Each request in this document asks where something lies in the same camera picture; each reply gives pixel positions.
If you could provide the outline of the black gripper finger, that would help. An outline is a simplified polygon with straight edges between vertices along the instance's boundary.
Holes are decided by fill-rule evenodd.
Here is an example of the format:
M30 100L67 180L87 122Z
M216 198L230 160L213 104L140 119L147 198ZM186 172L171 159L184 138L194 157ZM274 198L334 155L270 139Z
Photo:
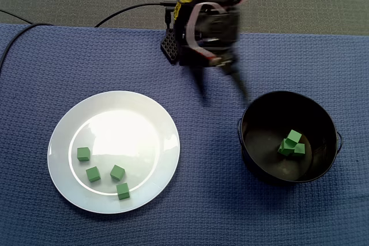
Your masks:
M190 74L193 77L198 93L203 105L208 105L208 98L206 96L205 86L204 86L204 68L197 66L189 67Z
M239 89L240 93L242 94L242 101L248 102L247 89L240 75L237 62L235 60L226 61L226 63L223 65L223 72L225 75L228 75L232 78L236 87Z

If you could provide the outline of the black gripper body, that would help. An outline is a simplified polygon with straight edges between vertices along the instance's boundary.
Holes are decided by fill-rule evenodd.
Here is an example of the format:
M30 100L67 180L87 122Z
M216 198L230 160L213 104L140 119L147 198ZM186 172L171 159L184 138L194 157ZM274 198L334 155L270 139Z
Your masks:
M184 29L184 64L222 67L236 60L240 12L236 7L195 6Z

